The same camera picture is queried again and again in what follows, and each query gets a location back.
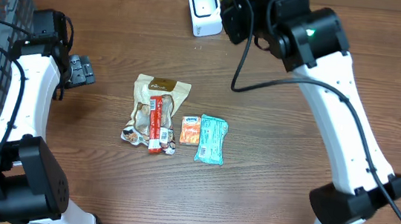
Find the red candy stick packet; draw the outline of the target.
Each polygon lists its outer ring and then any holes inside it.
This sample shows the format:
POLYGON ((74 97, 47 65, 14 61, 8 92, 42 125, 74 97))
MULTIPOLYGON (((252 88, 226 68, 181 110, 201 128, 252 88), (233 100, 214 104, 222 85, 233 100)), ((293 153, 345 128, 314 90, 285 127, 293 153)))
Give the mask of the red candy stick packet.
POLYGON ((161 114, 163 107, 162 96, 152 96, 150 98, 150 127, 149 127, 149 144, 148 150, 151 154, 158 154, 161 152, 160 146, 160 128, 161 128, 161 114))

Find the beige snack bag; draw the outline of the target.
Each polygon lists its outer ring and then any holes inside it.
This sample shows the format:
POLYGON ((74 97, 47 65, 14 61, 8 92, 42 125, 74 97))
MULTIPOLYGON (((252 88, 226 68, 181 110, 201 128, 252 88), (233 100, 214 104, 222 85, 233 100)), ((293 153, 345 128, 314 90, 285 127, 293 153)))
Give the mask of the beige snack bag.
POLYGON ((150 127, 150 98, 162 96, 159 154, 175 154, 176 140, 172 117, 189 95, 191 85, 171 79, 156 78, 140 74, 134 82, 134 109, 131 118, 121 131, 120 136, 132 145, 145 145, 148 150, 150 127))

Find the teal tissue packet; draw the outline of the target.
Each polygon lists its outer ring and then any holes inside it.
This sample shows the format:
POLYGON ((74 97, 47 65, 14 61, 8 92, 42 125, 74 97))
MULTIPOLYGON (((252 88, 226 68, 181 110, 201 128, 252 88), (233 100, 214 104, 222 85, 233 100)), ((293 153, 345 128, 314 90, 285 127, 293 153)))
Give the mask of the teal tissue packet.
POLYGON ((218 117, 202 115, 198 150, 194 161, 223 165, 224 138, 229 130, 228 123, 218 117))

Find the orange snack packet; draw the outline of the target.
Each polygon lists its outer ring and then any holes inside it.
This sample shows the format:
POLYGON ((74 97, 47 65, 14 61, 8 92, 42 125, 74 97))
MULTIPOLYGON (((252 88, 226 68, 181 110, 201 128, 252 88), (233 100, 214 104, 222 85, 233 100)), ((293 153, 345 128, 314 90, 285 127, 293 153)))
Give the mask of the orange snack packet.
POLYGON ((184 116, 181 122, 180 143, 183 145, 198 145, 201 137, 201 118, 199 116, 184 116))

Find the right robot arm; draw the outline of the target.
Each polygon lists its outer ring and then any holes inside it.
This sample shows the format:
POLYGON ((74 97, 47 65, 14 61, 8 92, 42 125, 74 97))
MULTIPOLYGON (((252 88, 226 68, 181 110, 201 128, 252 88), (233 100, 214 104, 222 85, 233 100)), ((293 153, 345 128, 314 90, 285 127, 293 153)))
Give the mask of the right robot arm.
POLYGON ((401 198, 394 172, 374 137, 357 91, 342 22, 310 0, 219 0, 234 44, 267 42, 302 91, 330 160, 332 181, 313 189, 314 224, 363 224, 401 198))

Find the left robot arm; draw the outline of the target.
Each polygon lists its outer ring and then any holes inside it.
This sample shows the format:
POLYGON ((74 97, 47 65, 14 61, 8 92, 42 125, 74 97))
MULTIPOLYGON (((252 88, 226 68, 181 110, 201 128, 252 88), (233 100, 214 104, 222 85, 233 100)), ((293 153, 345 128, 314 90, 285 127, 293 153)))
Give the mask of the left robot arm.
POLYGON ((0 116, 0 223, 100 224, 70 198, 45 139, 51 101, 96 81, 90 59, 69 53, 74 27, 64 13, 37 10, 33 26, 5 53, 12 77, 0 116))

